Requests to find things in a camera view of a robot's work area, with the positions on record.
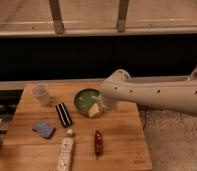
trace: small red object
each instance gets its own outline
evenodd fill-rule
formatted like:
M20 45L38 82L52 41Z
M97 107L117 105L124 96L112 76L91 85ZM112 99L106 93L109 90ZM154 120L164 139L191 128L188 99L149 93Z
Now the small red object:
M102 135L101 133L96 130L95 133L95 154L96 158L98 158L103 152L103 142L102 142Z

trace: white cup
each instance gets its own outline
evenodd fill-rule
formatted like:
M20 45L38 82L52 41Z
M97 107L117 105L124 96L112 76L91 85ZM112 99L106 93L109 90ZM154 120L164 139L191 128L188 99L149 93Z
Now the white cup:
M38 84L33 87L32 94L38 99L42 106L50 103L49 91L46 84Z

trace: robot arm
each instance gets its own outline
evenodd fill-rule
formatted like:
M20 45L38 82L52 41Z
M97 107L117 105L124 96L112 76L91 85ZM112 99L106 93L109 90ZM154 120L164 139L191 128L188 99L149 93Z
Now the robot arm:
M118 101L130 101L155 108L197 116L197 80L159 83L130 83L125 70L116 70L100 86L99 106L111 110Z

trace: black wall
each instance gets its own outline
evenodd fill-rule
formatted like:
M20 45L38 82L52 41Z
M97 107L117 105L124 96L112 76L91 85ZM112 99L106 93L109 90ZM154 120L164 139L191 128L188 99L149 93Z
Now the black wall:
M0 81L188 75L197 34L118 37L0 38Z

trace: remote control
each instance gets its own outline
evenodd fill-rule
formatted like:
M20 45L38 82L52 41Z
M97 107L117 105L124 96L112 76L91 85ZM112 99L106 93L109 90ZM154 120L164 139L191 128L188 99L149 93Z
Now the remote control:
M60 148L57 171L70 171L73 149L74 149L73 138L72 137L64 138L62 140L62 144Z

